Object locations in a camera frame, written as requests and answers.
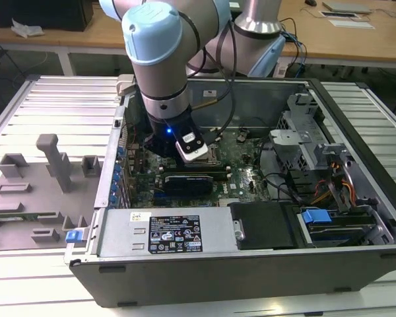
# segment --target black cable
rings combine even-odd
[[[9,53],[7,53],[7,50],[5,50],[1,44],[0,44],[0,50],[2,50],[5,55],[10,59],[10,61],[12,62],[12,64],[18,69],[19,73],[21,76],[23,76],[26,79],[26,76],[24,74],[24,72],[19,68],[18,64],[15,63],[15,61],[13,60],[13,58],[11,58],[11,56],[9,55]]]
[[[297,31],[297,28],[296,28],[296,22],[295,22],[295,20],[294,20],[293,18],[284,18],[283,20],[280,20],[280,23],[281,23],[281,22],[284,22],[284,21],[287,21],[287,20],[291,20],[292,23],[293,23],[293,27],[294,27],[294,33],[293,33],[293,35],[294,35],[294,37],[295,37],[295,39],[296,39],[295,41],[293,41],[293,44],[295,45],[295,48],[296,48],[296,55],[295,55],[295,58],[293,59],[292,63],[290,63],[290,65],[288,66],[288,69],[287,69],[287,71],[288,71],[293,65],[295,65],[296,60],[297,60],[298,57],[299,57],[299,46],[298,46],[298,44],[297,44],[297,41],[298,41],[298,31]],[[287,32],[287,31],[286,31],[286,28],[284,27],[284,24],[282,25],[282,27],[283,27],[283,30],[284,30],[285,32]]]
[[[281,22],[288,21],[288,20],[292,21],[293,27],[294,27],[294,30],[295,30],[294,35],[295,35],[296,38],[298,38],[298,33],[296,32],[296,22],[295,22],[295,20],[293,18],[284,18],[283,20],[280,20],[279,22],[281,23]]]
[[[201,66],[199,66],[199,68],[196,71],[194,71],[192,74],[190,74],[187,78],[192,78],[196,74],[198,74],[200,71],[203,70],[205,63],[207,62],[207,49],[203,48],[202,51],[203,51],[203,62],[201,64]]]
[[[281,184],[279,185],[279,187],[282,187],[283,185],[286,185],[286,187],[287,187],[286,182],[281,183]],[[280,190],[279,190],[278,188],[277,188],[277,199],[280,200]]]
[[[388,71],[382,69],[382,68],[378,68],[379,71],[381,71],[383,74],[387,75],[387,76],[392,76],[392,77],[396,77],[396,74],[392,74],[389,73]]]
[[[232,79],[230,80],[230,82],[229,82],[229,80],[228,80],[228,78],[226,76],[226,73],[223,71],[221,65],[219,65],[216,62],[215,58],[213,56],[211,56],[211,54],[209,52],[207,52],[208,58],[217,66],[217,68],[220,71],[220,73],[222,74],[224,80],[228,84],[228,88],[226,89],[226,91],[220,97],[218,97],[216,99],[215,103],[220,102],[221,100],[223,100],[229,93],[230,93],[230,97],[232,99],[232,109],[230,111],[229,118],[224,123],[224,125],[217,131],[217,135],[220,135],[228,127],[228,125],[232,121],[233,116],[234,116],[235,111],[236,111],[236,97],[235,97],[234,90],[232,89],[232,87],[233,87],[233,84],[234,84],[234,81],[235,81],[236,69],[237,69],[237,66],[238,66],[238,48],[237,48],[237,45],[236,45],[236,37],[235,37],[235,33],[234,33],[234,30],[233,30],[232,23],[229,22],[228,25],[229,25],[230,33],[232,34],[233,59],[234,59],[233,60],[233,74],[232,74]]]

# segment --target wooden table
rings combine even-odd
[[[385,9],[396,13],[396,2],[370,0],[338,0],[363,3],[371,9]],[[326,8],[322,0],[317,7],[309,7],[303,0],[282,0],[279,18],[292,17],[297,24],[298,39],[308,48],[308,64],[346,65],[363,67],[396,68],[396,18],[383,11],[375,11],[361,21],[370,20],[375,30],[338,28],[327,18],[315,18]],[[293,25],[286,21],[287,30]],[[84,32],[45,30],[46,35],[24,39],[10,29],[0,28],[0,43],[8,50],[55,52],[59,56],[65,75],[75,75],[71,65],[71,53],[95,53],[126,55],[120,23],[107,17],[98,5],[94,5],[94,17]],[[287,43],[276,69],[276,76],[284,76],[284,70],[294,59],[296,48]]]
[[[396,13],[396,2],[368,0],[337,0],[340,2],[360,3],[371,10],[372,14],[360,21],[367,21],[375,30],[339,28],[329,20],[337,18],[322,17],[319,11],[328,11],[317,0],[317,7],[309,7],[301,0],[282,0],[279,19],[291,17],[296,21],[298,39],[308,48],[308,64],[345,65],[360,67],[396,68],[396,18],[390,17],[383,9]],[[293,25],[285,21],[286,28],[293,32]],[[280,74],[294,59],[296,47],[287,43],[279,59],[277,71]]]

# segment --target power supply label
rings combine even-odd
[[[149,232],[151,254],[203,251],[199,216],[151,217]]]

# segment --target cable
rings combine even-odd
[[[327,18],[327,17],[319,17],[319,16],[317,16],[317,15],[314,15],[311,11],[309,11],[309,10],[307,9],[307,7],[301,8],[301,9],[299,10],[299,12],[301,12],[301,11],[305,11],[305,12],[311,14],[311,16],[313,16],[314,18]]]
[[[281,22],[288,21],[288,20],[292,21],[294,31],[295,31],[294,35],[295,35],[295,37],[298,37],[298,33],[296,32],[296,22],[293,18],[284,18],[283,20],[280,20],[279,22],[281,23]]]
[[[47,58],[48,58],[48,52],[46,52],[46,56],[45,56],[45,58],[44,58],[41,62],[35,64],[34,66],[31,66],[31,67],[27,68],[26,70],[23,71],[22,74],[25,75],[25,74],[26,74],[28,71],[30,71],[31,69],[33,69],[33,68],[35,68],[35,67],[37,67],[37,66],[40,66],[40,65],[44,64],[44,63],[47,61]],[[22,74],[18,74],[18,75],[16,75],[15,77],[13,77],[13,80],[12,80],[12,87],[13,87],[13,88],[16,88],[16,87],[15,87],[15,81],[16,81],[16,80],[18,79],[18,77],[21,76]]]
[[[217,66],[218,70],[220,71],[224,80],[226,81],[228,88],[220,97],[218,97],[214,100],[205,102],[204,104],[200,104],[198,106],[192,107],[192,111],[206,108],[208,106],[216,104],[217,102],[220,102],[230,93],[230,97],[232,99],[232,109],[230,111],[230,115],[229,115],[229,118],[227,119],[226,123],[217,131],[217,135],[220,135],[228,127],[228,125],[232,121],[233,116],[236,111],[236,97],[235,97],[234,90],[232,89],[232,87],[233,87],[233,84],[235,81],[236,70],[237,70],[237,66],[238,66],[238,47],[236,45],[236,37],[235,37],[234,30],[233,30],[232,22],[229,22],[228,25],[229,25],[230,33],[232,34],[232,45],[233,45],[233,74],[232,74],[232,78],[231,78],[230,82],[229,82],[226,74],[224,73],[222,67],[216,62],[214,57],[211,56],[211,54],[209,52],[207,52],[207,57]]]
[[[387,76],[392,76],[392,77],[396,77],[396,74],[392,74],[389,73],[388,71],[382,69],[382,68],[378,68],[379,71],[381,71],[383,74],[387,75]]]
[[[314,200],[313,202],[311,202],[311,205],[315,204],[315,203],[319,203],[320,201],[322,201],[323,199],[327,198],[327,196],[329,196],[331,194],[330,191],[325,192],[323,195],[319,196],[316,200]]]
[[[201,63],[201,66],[196,71],[194,71],[192,74],[190,74],[187,78],[192,78],[196,74],[198,74],[200,71],[203,70],[205,63],[207,62],[207,49],[203,48],[202,51],[203,51],[203,62]]]
[[[292,63],[288,66],[288,69],[287,69],[287,70],[289,70],[289,69],[296,63],[296,60],[297,60],[298,57],[299,57],[299,53],[300,53],[300,52],[302,52],[302,54],[304,53],[304,51],[302,50],[302,46],[305,47],[305,57],[302,57],[301,65],[300,65],[298,71],[297,71],[296,74],[295,74],[295,78],[296,78],[296,77],[299,76],[300,72],[301,72],[301,71],[303,70],[303,68],[304,68],[304,64],[305,64],[306,59],[307,59],[307,56],[308,56],[308,49],[307,49],[307,47],[305,46],[305,44],[303,44],[303,43],[301,43],[301,42],[298,41],[298,33],[297,33],[297,29],[296,29],[296,22],[295,22],[295,20],[294,20],[293,18],[284,18],[284,19],[281,20],[280,22],[284,22],[284,21],[286,21],[286,20],[291,20],[291,21],[293,22],[293,25],[294,25],[294,34],[291,34],[291,33],[287,32],[287,31],[286,31],[286,27],[284,26],[284,24],[282,24],[282,29],[283,29],[284,33],[293,41],[293,43],[294,43],[294,45],[295,45],[295,47],[296,47],[296,55],[295,55],[295,58],[292,60]]]
[[[355,197],[354,197],[355,193],[352,190],[351,186],[348,183],[346,183],[346,182],[342,182],[342,185],[348,189],[350,203],[352,204],[352,206],[355,206]]]
[[[10,61],[12,62],[12,64],[18,69],[19,73],[26,79],[25,74],[20,70],[18,64],[15,63],[15,61],[11,58],[11,56],[9,55],[9,53],[7,53],[7,51],[1,46],[1,44],[0,44],[0,50],[2,50],[3,52],[5,52],[6,56],[10,59]]]

